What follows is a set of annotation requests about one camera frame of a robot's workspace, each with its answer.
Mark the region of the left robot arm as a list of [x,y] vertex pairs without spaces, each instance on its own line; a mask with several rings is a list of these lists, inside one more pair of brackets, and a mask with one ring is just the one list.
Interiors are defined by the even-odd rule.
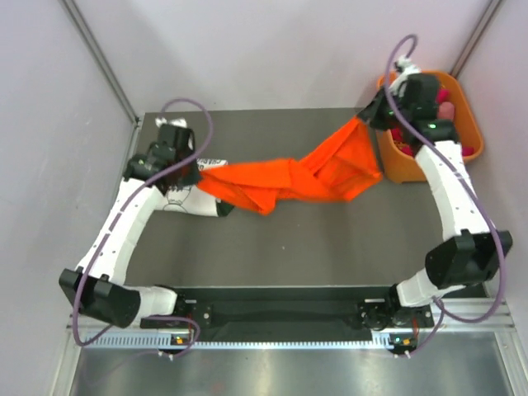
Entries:
[[127,286],[130,259],[151,215],[168,210],[205,215],[215,200],[197,188],[200,169],[195,134],[186,120],[158,118],[157,138],[125,167],[117,197],[93,245],[59,287],[77,315],[118,328],[151,315],[169,327],[182,325],[187,308],[163,286]]

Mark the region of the orange t-shirt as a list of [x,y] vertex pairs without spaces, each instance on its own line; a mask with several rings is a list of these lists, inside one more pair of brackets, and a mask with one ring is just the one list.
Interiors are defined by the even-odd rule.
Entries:
[[270,214],[282,200],[349,202],[383,178],[369,130],[356,116],[299,160],[235,163],[201,176],[202,191],[260,215]]

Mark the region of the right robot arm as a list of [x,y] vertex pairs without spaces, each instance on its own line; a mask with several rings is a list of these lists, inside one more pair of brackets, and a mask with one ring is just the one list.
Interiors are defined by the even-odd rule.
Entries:
[[401,131],[441,219],[442,242],[426,254],[420,271],[391,289],[384,313],[397,327],[414,318],[415,307],[490,281],[512,247],[511,233],[495,229],[482,212],[465,167],[460,124],[441,114],[442,88],[433,73],[401,73],[358,115],[372,128]]

